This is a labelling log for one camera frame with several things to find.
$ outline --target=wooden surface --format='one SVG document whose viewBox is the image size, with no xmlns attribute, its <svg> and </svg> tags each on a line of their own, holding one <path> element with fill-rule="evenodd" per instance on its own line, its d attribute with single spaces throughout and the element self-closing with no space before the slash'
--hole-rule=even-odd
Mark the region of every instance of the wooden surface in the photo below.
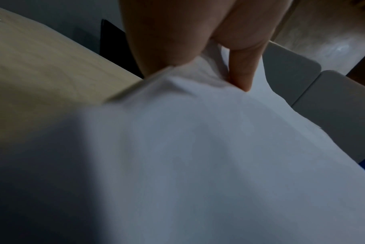
<svg viewBox="0 0 365 244">
<path fill-rule="evenodd" d="M 0 9 L 0 146 L 140 80 L 45 25 Z"/>
<path fill-rule="evenodd" d="M 346 75 L 365 56 L 365 12 L 347 0 L 301 0 L 273 41 Z"/>
</svg>

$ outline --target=human hand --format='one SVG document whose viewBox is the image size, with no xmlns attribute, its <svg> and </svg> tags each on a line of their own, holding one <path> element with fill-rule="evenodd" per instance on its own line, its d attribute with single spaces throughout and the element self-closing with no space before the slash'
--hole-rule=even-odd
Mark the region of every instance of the human hand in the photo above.
<svg viewBox="0 0 365 244">
<path fill-rule="evenodd" d="M 209 39 L 230 49 L 229 82 L 250 90 L 259 59 L 292 0 L 120 0 L 126 36 L 146 76 L 190 62 Z"/>
</svg>

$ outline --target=gray wall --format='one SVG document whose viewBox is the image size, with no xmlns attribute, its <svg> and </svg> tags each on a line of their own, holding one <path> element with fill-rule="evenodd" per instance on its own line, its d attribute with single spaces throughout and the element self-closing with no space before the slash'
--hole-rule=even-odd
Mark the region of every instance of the gray wall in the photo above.
<svg viewBox="0 0 365 244">
<path fill-rule="evenodd" d="M 123 29 L 118 0 L 0 0 L 0 7 L 45 24 L 96 53 L 103 18 Z"/>
</svg>

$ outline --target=black object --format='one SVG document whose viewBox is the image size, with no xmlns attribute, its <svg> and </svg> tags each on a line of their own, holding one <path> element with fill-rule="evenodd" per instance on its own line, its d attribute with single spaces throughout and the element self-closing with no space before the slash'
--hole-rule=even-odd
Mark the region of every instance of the black object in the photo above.
<svg viewBox="0 0 365 244">
<path fill-rule="evenodd" d="M 143 78 L 143 74 L 130 51 L 125 32 L 105 19 L 102 20 L 101 24 L 99 55 Z"/>
</svg>

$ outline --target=wall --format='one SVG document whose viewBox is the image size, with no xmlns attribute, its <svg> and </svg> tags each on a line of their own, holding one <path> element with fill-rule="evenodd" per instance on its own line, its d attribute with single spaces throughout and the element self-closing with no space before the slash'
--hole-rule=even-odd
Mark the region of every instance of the wall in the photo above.
<svg viewBox="0 0 365 244">
<path fill-rule="evenodd" d="M 300 0 L 273 41 L 346 75 L 365 56 L 365 13 L 347 0 Z"/>
<path fill-rule="evenodd" d="M 0 0 L 0 7 L 45 24 L 96 53 L 103 18 L 123 29 L 118 0 Z"/>
</svg>

